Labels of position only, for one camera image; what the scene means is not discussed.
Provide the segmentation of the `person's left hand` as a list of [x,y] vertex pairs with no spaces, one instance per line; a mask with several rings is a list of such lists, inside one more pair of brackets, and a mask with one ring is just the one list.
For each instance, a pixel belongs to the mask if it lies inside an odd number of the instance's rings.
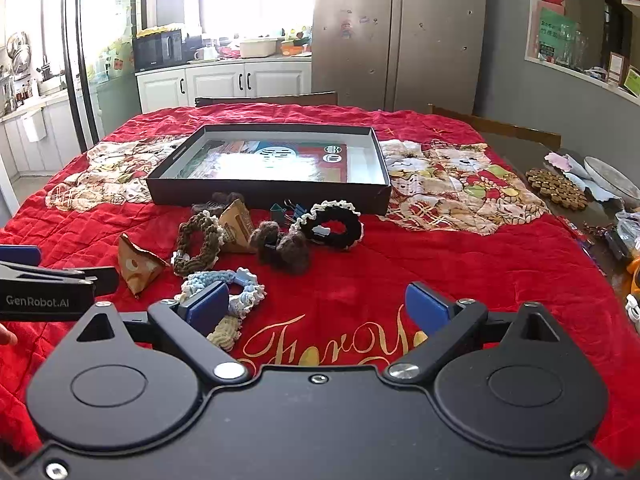
[[17,336],[8,330],[6,326],[0,324],[0,344],[2,346],[13,346],[17,343]]

